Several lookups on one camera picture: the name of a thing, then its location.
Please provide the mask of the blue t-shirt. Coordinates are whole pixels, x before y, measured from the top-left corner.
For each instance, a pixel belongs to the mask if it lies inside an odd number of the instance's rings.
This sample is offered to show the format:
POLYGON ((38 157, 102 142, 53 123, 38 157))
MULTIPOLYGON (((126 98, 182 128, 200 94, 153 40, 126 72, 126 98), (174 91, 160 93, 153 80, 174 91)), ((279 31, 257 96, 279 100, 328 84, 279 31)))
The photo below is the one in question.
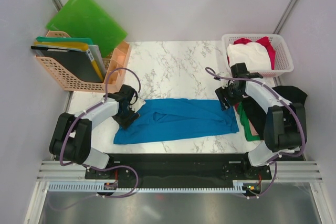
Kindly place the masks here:
POLYGON ((152 99, 126 130, 119 128, 115 145, 165 142, 217 136, 239 131, 234 109, 222 110, 218 100, 152 99))

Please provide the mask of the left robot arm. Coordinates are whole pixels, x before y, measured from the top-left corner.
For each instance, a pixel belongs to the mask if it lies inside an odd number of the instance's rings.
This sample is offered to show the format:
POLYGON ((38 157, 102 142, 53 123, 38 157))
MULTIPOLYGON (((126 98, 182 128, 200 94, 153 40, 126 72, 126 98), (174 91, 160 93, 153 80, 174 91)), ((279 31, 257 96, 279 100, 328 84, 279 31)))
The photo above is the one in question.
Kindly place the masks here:
POLYGON ((76 114, 62 113, 56 123, 49 152, 58 156, 62 165, 76 163, 97 168, 103 178, 111 178, 115 165, 110 156, 91 146, 92 130, 108 118, 113 118, 126 130, 139 118, 138 110, 144 105, 136 90, 122 85, 116 93, 107 93, 95 105, 76 114))

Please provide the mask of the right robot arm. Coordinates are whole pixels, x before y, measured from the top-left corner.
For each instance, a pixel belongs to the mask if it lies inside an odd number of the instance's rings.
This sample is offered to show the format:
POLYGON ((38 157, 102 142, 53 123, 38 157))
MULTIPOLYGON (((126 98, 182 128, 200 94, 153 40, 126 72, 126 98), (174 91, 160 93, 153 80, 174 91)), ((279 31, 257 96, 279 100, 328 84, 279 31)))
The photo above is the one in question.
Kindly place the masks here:
POLYGON ((230 69, 232 76, 226 78, 228 85, 215 90, 222 110, 242 102, 244 97, 251 97, 266 114, 264 141, 246 154, 246 161, 240 166, 241 174, 251 179, 259 173, 260 166, 284 155, 302 155, 307 142, 304 105, 279 95, 266 85, 261 74, 249 72, 244 63, 230 69))

